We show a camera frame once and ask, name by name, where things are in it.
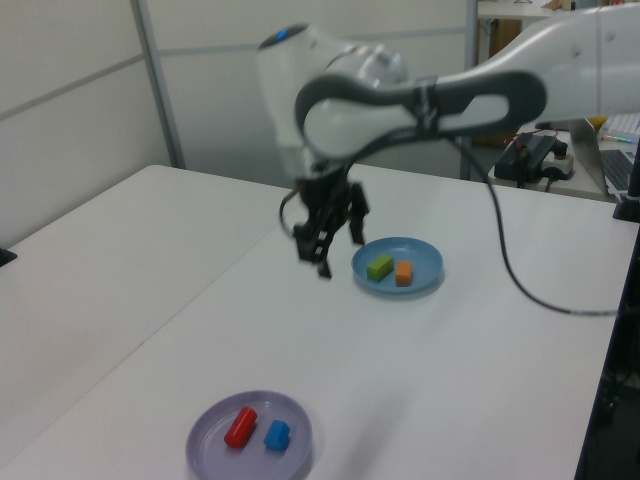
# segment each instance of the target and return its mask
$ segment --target blue plate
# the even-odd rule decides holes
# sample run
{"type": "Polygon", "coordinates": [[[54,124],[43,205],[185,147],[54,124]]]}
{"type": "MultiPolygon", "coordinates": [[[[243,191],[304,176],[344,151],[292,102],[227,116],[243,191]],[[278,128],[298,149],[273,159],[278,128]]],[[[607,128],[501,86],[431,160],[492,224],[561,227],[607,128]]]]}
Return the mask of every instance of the blue plate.
{"type": "Polygon", "coordinates": [[[356,281],[365,288],[383,293],[414,293],[434,285],[442,275],[442,255],[436,247],[422,240],[406,237],[390,237],[367,243],[351,260],[356,281]],[[367,278],[367,266],[383,253],[393,257],[394,267],[400,260],[411,262],[411,285],[396,286],[393,272],[379,282],[367,278]]]}

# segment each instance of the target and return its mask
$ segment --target plate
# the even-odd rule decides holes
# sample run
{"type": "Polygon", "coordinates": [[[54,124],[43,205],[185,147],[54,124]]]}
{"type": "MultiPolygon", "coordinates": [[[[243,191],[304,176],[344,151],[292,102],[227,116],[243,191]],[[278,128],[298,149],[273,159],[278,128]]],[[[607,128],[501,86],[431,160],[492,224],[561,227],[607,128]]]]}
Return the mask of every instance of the plate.
{"type": "Polygon", "coordinates": [[[309,417],[293,399],[276,392],[244,392],[216,403],[193,425],[187,463],[200,480],[293,480],[307,467],[311,439],[309,417]],[[253,408],[258,419],[245,447],[234,449],[224,436],[242,407],[253,408]],[[273,420],[283,420],[291,429],[284,452],[269,450],[263,443],[273,420]]]}
{"type": "Polygon", "coordinates": [[[360,248],[351,260],[351,267],[356,281],[365,288],[376,292],[406,294],[435,285],[441,278],[443,262],[438,249],[427,242],[408,237],[390,237],[375,240],[360,248]],[[393,272],[379,282],[367,278],[367,266],[383,253],[393,257],[394,267],[400,260],[411,262],[411,285],[396,286],[393,272]]]}

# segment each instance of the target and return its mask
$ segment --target laptop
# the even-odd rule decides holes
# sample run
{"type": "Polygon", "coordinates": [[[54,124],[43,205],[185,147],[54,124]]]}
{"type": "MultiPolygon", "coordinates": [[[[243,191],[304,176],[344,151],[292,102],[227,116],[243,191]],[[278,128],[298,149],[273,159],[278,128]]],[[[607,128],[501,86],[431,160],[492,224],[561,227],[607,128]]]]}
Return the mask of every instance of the laptop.
{"type": "Polygon", "coordinates": [[[584,118],[571,121],[569,134],[576,159],[584,166],[600,191],[607,197],[615,195],[620,198],[626,194],[634,162],[634,155],[629,152],[629,147],[600,150],[593,125],[584,118]]]}

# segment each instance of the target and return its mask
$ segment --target purple plate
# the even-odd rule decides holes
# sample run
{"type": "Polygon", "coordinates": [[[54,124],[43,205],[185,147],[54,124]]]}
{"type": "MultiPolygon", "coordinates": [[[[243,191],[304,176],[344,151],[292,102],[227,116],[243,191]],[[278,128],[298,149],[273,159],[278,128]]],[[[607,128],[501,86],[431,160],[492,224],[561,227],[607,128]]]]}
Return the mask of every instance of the purple plate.
{"type": "Polygon", "coordinates": [[[311,439],[311,422],[296,401],[276,392],[244,392],[216,403],[193,425],[187,463],[201,480],[294,480],[309,467],[311,439]],[[245,447],[233,449],[224,436],[242,407],[253,408],[258,420],[245,447]],[[291,428],[284,452],[268,450],[263,443],[274,420],[291,428]]]}

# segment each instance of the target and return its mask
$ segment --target red cylinder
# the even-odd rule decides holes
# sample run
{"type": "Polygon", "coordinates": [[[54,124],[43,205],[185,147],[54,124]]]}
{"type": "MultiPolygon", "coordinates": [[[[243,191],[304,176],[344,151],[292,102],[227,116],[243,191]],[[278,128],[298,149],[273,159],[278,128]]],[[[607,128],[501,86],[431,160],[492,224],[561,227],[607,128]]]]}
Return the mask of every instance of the red cylinder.
{"type": "Polygon", "coordinates": [[[253,433],[257,418],[258,414],[254,409],[243,407],[224,436],[225,443],[231,448],[244,447],[253,433]]]}

